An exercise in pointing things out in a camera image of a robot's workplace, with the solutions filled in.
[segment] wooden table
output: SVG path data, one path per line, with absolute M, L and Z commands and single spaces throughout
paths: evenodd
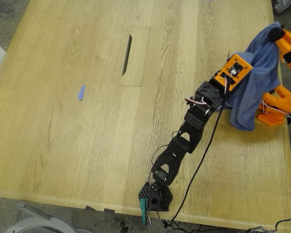
M 269 0 L 32 0 L 0 67 L 0 197 L 141 215 L 151 156 L 180 127 L 184 97 L 272 21 Z M 291 217 L 288 128 L 241 132 L 228 117 L 177 220 L 273 229 Z M 163 218 L 215 119 L 185 156 Z

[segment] floor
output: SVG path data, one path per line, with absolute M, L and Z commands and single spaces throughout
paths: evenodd
M 26 9 L 29 0 L 0 0 L 0 46 L 7 50 L 12 40 L 17 25 Z M 291 31 L 291 7 L 279 16 L 275 16 L 275 20 L 285 25 L 285 28 Z M 283 84 L 288 89 L 291 87 L 291 71 L 286 65 L 281 66 Z M 289 133 L 291 139 L 291 124 L 289 125 Z M 60 206 L 45 205 L 32 203 L 33 206 L 45 213 L 59 216 L 70 222 L 76 228 L 84 228 L 94 233 L 118 233 L 121 231 L 120 222 L 124 221 L 129 227 L 129 232 L 134 233 L 171 233 L 171 229 L 164 229 L 157 219 L 152 219 L 153 226 L 142 226 L 141 218 L 136 216 L 127 216 L 120 214 L 112 214 L 105 212 L 97 212 L 93 210 L 82 210 Z M 24 218 L 25 213 L 15 208 L 15 200 L 0 198 L 0 232 L 4 232 L 12 223 Z M 199 225 L 180 223 L 189 231 L 197 229 Z M 202 230 L 211 229 L 211 227 L 203 226 Z M 244 232 L 235 229 L 223 229 L 213 232 Z

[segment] blue cloth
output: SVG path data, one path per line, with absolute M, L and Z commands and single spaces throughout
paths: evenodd
M 269 25 L 251 41 L 245 52 L 237 53 L 253 67 L 226 102 L 231 108 L 230 123 L 240 130 L 254 130 L 255 112 L 263 94 L 279 85 L 278 47 L 268 40 L 272 28 L 281 28 L 281 25 L 279 22 Z

